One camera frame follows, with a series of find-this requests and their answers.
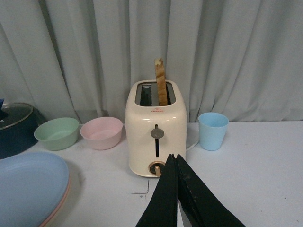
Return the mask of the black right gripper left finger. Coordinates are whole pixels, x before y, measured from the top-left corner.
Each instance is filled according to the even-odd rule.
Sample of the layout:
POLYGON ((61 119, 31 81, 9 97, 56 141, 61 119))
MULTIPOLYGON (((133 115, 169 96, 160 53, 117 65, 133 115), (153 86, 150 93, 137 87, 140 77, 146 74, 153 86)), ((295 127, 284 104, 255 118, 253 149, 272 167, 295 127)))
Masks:
POLYGON ((175 157, 168 155, 152 198, 136 224, 138 227, 176 227, 178 176, 175 157))

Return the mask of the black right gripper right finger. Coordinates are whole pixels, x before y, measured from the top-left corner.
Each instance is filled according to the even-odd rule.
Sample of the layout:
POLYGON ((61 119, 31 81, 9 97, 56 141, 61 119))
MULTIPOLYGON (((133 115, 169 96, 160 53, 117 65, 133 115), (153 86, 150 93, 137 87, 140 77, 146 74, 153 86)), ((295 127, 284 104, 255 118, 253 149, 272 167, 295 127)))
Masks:
POLYGON ((236 218, 215 197, 185 159, 176 158, 178 173, 178 199, 193 227, 243 227, 236 218))

